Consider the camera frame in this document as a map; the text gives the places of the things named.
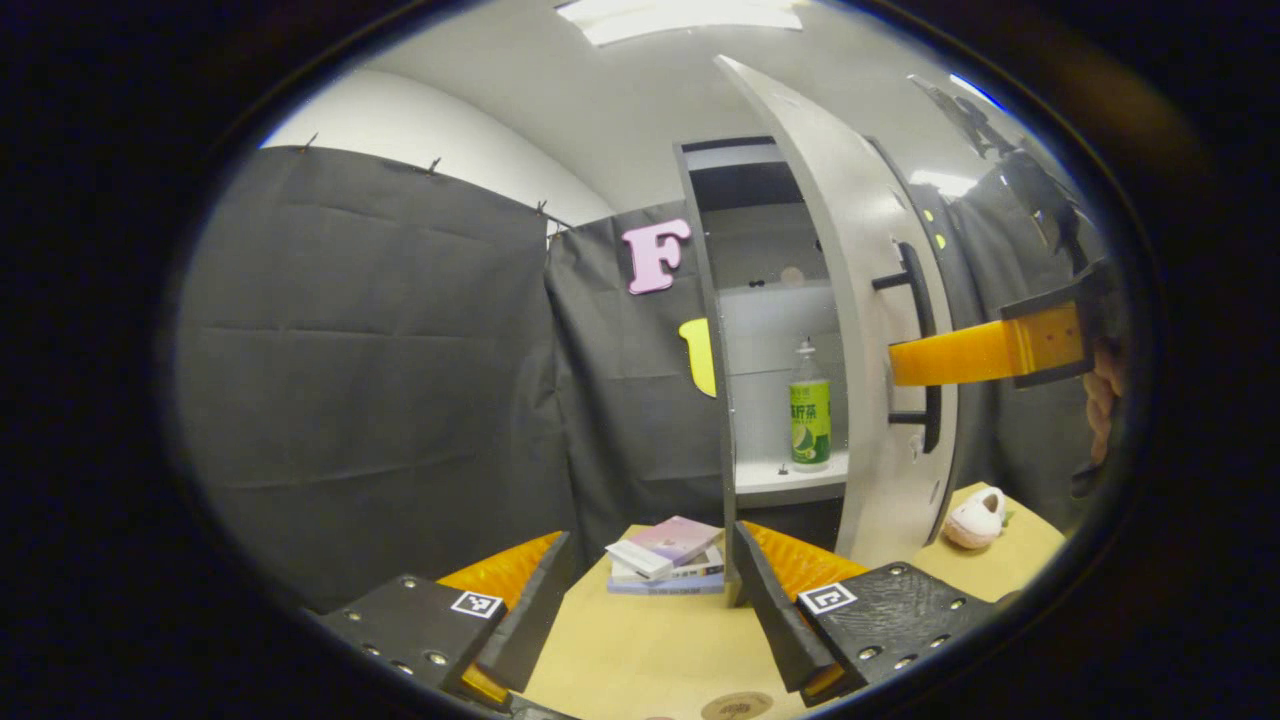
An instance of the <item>wooden table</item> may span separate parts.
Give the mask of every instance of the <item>wooden table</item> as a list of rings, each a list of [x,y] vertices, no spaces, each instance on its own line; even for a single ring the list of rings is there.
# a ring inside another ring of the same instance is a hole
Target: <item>wooden table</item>
[[[956,491],[951,507],[986,487]],[[986,550],[961,550],[940,537],[911,564],[987,601],[1021,588],[1062,534],[1012,498],[1007,507],[1009,527]],[[641,528],[632,525],[623,537]],[[724,594],[609,594],[608,577],[605,556],[564,594],[521,694],[584,720],[700,720],[712,701],[744,692],[772,700],[762,720],[805,712],[799,693],[783,689],[754,610],[727,607]]]

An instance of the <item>ceiling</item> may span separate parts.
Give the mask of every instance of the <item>ceiling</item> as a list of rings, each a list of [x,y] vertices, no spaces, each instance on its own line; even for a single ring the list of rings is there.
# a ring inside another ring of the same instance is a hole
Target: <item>ceiling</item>
[[[675,142],[764,132],[714,65],[719,54],[877,137],[904,173],[928,169],[975,178],[989,168],[906,81],[916,73],[963,92],[947,82],[941,59],[867,15],[805,3],[796,6],[803,31],[710,27],[595,47],[556,14],[562,3],[481,4],[365,67],[430,85],[484,110],[617,211],[682,197]],[[997,128],[1016,137],[1010,123],[993,118]]]

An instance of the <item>plastic bottle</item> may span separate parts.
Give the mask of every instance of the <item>plastic bottle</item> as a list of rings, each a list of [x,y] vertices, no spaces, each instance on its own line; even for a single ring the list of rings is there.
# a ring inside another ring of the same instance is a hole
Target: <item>plastic bottle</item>
[[[791,374],[791,465],[801,473],[827,469],[831,460],[831,380],[814,360],[805,338],[796,350],[800,361]]]

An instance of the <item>book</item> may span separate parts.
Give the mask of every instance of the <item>book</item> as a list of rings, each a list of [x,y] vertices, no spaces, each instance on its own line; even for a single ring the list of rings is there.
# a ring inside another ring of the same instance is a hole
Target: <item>book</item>
[[[724,573],[692,575],[673,580],[648,583],[618,583],[609,578],[608,591],[613,594],[719,594],[724,592]]]
[[[719,528],[675,515],[604,550],[641,578],[660,580],[710,547],[719,533]]]
[[[667,575],[668,580],[676,578],[695,578],[699,575],[714,575],[724,571],[724,555],[714,544],[703,551],[701,555],[690,560],[686,565],[673,568]],[[614,583],[644,583],[648,582],[639,573],[622,562],[614,562],[609,574]]]

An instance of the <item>open cabinet door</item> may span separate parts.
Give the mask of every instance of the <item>open cabinet door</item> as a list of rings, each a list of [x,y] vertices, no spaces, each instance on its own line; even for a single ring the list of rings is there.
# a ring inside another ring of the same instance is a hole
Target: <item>open cabinet door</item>
[[[927,315],[934,332],[952,329],[931,240],[863,136],[773,78],[723,55],[716,61],[782,150],[831,273],[849,383],[849,480],[836,551],[869,568],[908,560],[946,507],[956,430],[955,386],[895,388],[888,363],[887,346],[919,337]],[[916,287],[873,287],[906,265]],[[918,314],[915,297],[927,311]],[[928,433],[911,424],[925,415]]]

